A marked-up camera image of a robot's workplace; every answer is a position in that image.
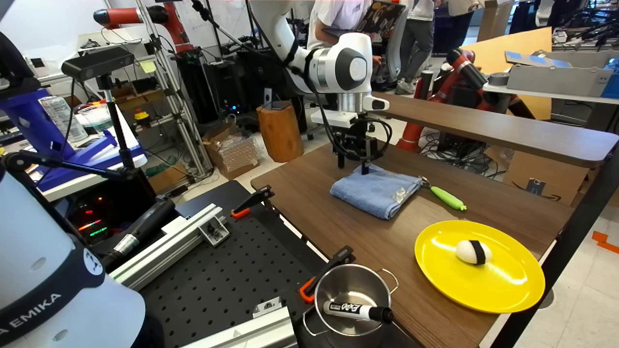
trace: yellow plate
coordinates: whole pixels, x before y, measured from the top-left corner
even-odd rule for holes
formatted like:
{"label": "yellow plate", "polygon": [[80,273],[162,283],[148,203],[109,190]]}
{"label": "yellow plate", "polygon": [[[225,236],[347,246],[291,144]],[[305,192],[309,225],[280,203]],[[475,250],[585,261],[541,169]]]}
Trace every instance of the yellow plate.
{"label": "yellow plate", "polygon": [[[457,258],[463,240],[481,240],[492,250],[486,265]],[[546,289],[539,260],[498,229],[446,221],[423,231],[415,256],[428,281],[448,298],[488,314],[515,314],[535,306]]]}

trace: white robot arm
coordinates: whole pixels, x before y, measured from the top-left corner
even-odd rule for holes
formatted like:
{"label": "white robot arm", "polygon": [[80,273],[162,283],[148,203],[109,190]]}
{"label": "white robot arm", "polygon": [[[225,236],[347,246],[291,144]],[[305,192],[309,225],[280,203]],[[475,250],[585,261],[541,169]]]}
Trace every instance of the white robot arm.
{"label": "white robot arm", "polygon": [[372,41],[347,33],[336,47],[299,47],[287,16],[297,0],[250,0],[250,10],[276,55],[285,62],[295,86],[305,93],[341,93],[341,111],[390,109],[372,97]]}

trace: pot handle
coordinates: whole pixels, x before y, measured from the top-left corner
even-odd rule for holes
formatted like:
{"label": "pot handle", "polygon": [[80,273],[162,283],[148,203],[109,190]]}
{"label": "pot handle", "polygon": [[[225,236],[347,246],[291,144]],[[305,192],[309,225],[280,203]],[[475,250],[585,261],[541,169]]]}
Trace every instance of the pot handle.
{"label": "pot handle", "polygon": [[396,287],[390,290],[390,294],[394,296],[394,292],[401,289],[401,281],[390,269],[382,269],[382,271],[392,275],[392,279],[396,281]]}
{"label": "pot handle", "polygon": [[310,329],[310,325],[309,325],[309,314],[314,310],[314,306],[312,308],[309,308],[307,312],[305,312],[305,316],[303,316],[303,321],[305,321],[305,327],[307,327],[307,331],[309,331],[309,335],[310,337],[322,337],[322,335],[326,335],[326,333],[330,333],[330,331],[322,331],[322,333],[314,333],[312,329]]}

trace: black perforated board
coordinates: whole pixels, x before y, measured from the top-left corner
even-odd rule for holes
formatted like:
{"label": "black perforated board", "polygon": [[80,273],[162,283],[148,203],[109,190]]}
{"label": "black perforated board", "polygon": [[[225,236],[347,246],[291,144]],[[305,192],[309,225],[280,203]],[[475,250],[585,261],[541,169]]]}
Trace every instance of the black perforated board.
{"label": "black perforated board", "polygon": [[[192,217],[210,203],[231,211],[249,196],[239,182],[229,182],[181,205],[179,213]],[[233,236],[221,246],[198,246],[142,290],[152,316],[165,329],[165,347],[196,343],[250,321],[260,302],[278,296],[291,310],[301,347],[334,347],[330,337],[312,339],[299,321],[307,306],[297,289],[318,273],[324,261],[262,205],[254,207],[249,219],[231,221],[229,231]],[[310,319],[312,327],[320,329],[316,316]],[[386,331],[382,347],[421,347],[396,327]]]}

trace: blue towel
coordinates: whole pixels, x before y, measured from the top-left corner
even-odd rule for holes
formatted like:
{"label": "blue towel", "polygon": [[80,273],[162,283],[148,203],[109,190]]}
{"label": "blue towel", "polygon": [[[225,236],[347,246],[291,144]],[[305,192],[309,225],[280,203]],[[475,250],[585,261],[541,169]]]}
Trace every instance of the blue towel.
{"label": "blue towel", "polygon": [[359,167],[351,176],[338,180],[332,186],[332,196],[378,219],[390,221],[423,186],[423,178],[396,174],[370,165],[368,174],[363,174],[363,167]]}

